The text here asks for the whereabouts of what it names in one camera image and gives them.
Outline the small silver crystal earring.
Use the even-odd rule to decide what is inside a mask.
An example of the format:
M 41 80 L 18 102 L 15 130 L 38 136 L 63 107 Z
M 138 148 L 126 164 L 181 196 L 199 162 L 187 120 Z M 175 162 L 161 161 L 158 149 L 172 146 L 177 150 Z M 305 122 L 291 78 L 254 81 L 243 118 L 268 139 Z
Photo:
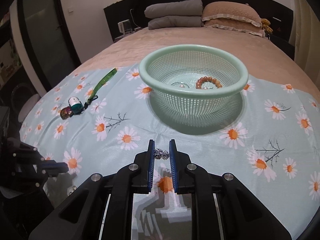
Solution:
M 169 158 L 169 152 L 166 150 L 162 150 L 160 148 L 156 148 L 154 150 L 154 158 L 157 160 L 159 159 L 167 160 Z

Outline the green plastic mesh basket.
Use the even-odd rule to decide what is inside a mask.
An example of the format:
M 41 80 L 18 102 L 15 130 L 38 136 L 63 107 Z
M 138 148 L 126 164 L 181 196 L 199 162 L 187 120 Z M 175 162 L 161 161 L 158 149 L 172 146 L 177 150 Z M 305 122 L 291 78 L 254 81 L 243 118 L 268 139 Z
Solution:
M 249 78 L 246 66 L 233 54 L 196 44 L 168 46 L 148 54 L 139 64 L 139 74 L 159 107 L 184 118 L 221 111 Z M 174 82 L 190 88 L 172 86 Z

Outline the dark glass door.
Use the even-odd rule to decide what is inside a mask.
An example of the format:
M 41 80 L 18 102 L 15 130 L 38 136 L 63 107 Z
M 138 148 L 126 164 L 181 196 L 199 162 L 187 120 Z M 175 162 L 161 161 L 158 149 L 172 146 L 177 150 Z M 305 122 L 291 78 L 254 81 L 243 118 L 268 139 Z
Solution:
M 17 0 L 17 18 L 31 66 L 48 92 L 81 64 L 61 0 Z

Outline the white bedside device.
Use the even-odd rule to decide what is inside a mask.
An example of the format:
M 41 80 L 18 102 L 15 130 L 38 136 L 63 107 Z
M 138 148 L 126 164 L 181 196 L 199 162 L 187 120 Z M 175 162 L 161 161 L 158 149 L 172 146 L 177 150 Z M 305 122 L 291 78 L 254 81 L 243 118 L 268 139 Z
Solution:
M 118 22 L 118 29 L 119 29 L 119 32 L 122 33 L 123 35 L 132 33 L 130 20 L 124 20 L 124 21 Z

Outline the lower tan ruffled pillow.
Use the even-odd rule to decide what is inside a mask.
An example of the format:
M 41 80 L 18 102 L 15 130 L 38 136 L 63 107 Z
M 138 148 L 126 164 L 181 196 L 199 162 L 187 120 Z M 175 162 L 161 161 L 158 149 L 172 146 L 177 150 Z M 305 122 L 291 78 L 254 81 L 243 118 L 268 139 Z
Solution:
M 205 21 L 204 26 L 206 28 L 218 28 L 247 33 L 259 37 L 265 37 L 265 32 L 260 27 L 256 27 L 251 23 L 226 18 L 218 18 Z

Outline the tan ruffled pillow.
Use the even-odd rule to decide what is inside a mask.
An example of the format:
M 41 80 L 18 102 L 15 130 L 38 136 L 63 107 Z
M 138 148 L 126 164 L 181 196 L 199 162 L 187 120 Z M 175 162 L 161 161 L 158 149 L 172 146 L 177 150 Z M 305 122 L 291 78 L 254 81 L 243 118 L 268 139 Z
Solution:
M 265 37 L 265 32 L 260 27 L 256 27 L 251 23 L 226 18 L 218 18 L 205 21 L 204 26 L 206 28 L 218 28 L 247 33 L 259 37 Z
M 213 2 L 204 7 L 202 22 L 215 19 L 228 19 L 250 23 L 255 27 L 261 27 L 261 18 L 249 5 L 235 2 Z

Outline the brown teddy bear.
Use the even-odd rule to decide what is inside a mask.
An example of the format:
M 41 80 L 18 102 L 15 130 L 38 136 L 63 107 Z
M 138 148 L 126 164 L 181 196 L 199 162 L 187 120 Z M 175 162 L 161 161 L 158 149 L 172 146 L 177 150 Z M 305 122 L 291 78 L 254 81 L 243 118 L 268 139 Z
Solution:
M 261 19 L 261 28 L 264 30 L 264 32 L 267 35 L 271 35 L 273 33 L 273 30 L 270 27 L 270 25 L 271 25 L 271 22 L 268 19 L 266 18 Z

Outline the lower grey pillow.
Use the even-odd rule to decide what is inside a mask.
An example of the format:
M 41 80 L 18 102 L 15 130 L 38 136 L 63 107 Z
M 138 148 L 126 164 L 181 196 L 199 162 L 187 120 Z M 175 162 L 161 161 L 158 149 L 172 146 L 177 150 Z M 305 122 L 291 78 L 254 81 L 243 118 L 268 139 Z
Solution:
M 202 27 L 200 16 L 164 16 L 148 22 L 148 29 L 162 28 L 199 28 Z

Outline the grey pillow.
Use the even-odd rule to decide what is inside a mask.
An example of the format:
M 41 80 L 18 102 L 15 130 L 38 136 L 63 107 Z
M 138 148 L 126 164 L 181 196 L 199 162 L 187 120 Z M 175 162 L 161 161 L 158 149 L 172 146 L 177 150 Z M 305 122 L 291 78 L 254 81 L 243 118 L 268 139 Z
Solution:
M 150 5 L 144 10 L 144 15 L 150 19 L 164 16 L 201 16 L 202 11 L 202 0 L 185 0 Z
M 164 16 L 148 22 L 148 29 L 162 28 L 199 28 L 202 27 L 200 16 Z

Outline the cream curtain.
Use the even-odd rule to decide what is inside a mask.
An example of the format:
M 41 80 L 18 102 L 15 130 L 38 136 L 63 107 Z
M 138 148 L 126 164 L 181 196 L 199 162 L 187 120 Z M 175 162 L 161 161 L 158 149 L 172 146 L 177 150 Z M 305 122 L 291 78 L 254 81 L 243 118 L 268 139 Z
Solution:
M 290 43 L 295 46 L 294 61 L 319 86 L 319 19 L 306 0 L 294 0 Z

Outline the upper tan ruffled pillow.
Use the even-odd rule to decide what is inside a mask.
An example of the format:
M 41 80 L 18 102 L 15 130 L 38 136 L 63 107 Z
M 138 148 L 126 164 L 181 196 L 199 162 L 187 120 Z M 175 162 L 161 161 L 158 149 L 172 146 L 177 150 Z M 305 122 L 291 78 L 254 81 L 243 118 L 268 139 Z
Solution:
M 204 7 L 202 22 L 215 19 L 228 19 L 250 23 L 255 27 L 261 27 L 261 18 L 249 5 L 235 2 L 213 2 Z

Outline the upper grey pillow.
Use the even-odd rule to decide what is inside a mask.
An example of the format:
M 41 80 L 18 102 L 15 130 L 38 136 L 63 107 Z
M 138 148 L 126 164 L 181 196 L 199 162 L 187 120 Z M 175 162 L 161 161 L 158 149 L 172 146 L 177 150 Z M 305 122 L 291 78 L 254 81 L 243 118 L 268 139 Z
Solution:
M 185 0 L 150 5 L 144 10 L 144 15 L 150 19 L 164 16 L 201 16 L 202 11 L 202 0 Z

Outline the black headboard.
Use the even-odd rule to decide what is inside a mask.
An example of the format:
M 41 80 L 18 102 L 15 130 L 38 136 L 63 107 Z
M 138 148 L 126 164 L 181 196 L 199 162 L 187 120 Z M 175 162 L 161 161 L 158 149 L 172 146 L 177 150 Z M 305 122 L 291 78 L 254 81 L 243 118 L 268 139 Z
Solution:
M 119 22 L 149 29 L 213 27 L 266 37 L 290 58 L 293 11 L 273 0 L 122 0 L 104 9 L 112 38 Z

